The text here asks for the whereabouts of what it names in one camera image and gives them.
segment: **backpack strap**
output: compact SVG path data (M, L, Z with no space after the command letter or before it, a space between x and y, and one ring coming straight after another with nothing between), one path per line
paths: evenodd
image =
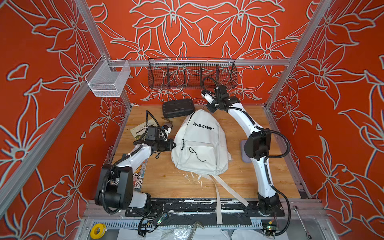
M242 198L235 190L233 190L228 184L226 184L218 175L213 175L216 181L223 186L232 196L234 196L237 200L239 200L245 206L248 206L249 202L247 202L244 198Z
M216 185L215 181L211 178L211 176L209 176L208 174L199 173L199 175L201 175L202 177L204 177L208 180L213 181L213 183L215 184L215 188L216 188L216 221L217 221L217 224L223 224L223 218L221 216L220 194L218 192L217 185Z

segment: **red floral wall panel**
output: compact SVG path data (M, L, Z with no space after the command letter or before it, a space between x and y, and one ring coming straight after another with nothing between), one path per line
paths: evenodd
M289 58L312 17L314 0L109 1L87 0L112 59L202 56ZM263 104L282 66L240 67L233 94ZM137 104L192 98L199 90L152 90L147 70L132 68L126 91Z
M73 0L2 1L0 21L1 187L100 56Z
M383 15L334 1L271 109L341 239L384 238Z
M1 1L0 187L100 57L73 0ZM89 92L0 220L0 238L73 238L127 109Z
M72 239L127 109L89 92L0 221L0 238Z

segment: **yellow tape roll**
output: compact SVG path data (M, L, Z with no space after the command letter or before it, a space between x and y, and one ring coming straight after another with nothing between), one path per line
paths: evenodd
M101 238L104 233L106 232L107 228L105 224L98 223L91 229L91 238L92 239L99 239Z

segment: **wrench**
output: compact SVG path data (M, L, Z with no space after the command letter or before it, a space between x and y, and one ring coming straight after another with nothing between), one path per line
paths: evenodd
M301 219L300 213L298 211L298 207L297 206L293 206L293 210L297 213L297 216L299 217L299 219L301 221L301 224L303 225L303 228L304 228L305 234L307 235L307 238L308 239L312 239L312 236L310 235L310 232L308 232L308 230L305 228L304 222Z
M191 229L191 233L189 234L188 236L188 240L192 240L193 236L195 235L195 232L196 232L196 229L197 227L200 227L202 229L204 229L204 226L201 222L198 222L196 221L194 224L193 224L193 227Z

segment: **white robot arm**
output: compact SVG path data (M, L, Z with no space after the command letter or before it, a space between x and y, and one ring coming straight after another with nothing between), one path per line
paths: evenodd
M120 209L129 207L151 207L151 195L133 190L133 173L153 153L171 151L176 144L173 139L168 139L172 124L164 126L148 126L148 114L146 111L147 128L145 133L134 142L134 149L125 157L114 164L103 165L99 177L99 183L95 195L95 204L102 205L109 214L115 214Z
M271 172L269 168L270 158L280 158L289 154L290 143L288 139L279 132L264 129L257 124L252 117L245 111L243 105L235 96L229 96L225 86L218 85L212 77L205 77L202 84L204 85L205 79L211 79L216 87L214 93L204 89L201 95L208 101L207 108L211 113L217 109L228 112L242 127L246 133L248 140L244 145L246 155L251 159L255 168L257 182L258 182L258 198L259 213L264 216L274 214L276 208L281 208L278 193L281 194L288 204L288 219L290 219L291 211L287 197L277 190L272 182ZM271 133L281 136L287 145L286 151L278 156L270 156L270 140ZM289 220L285 229L279 233L285 232L289 225Z

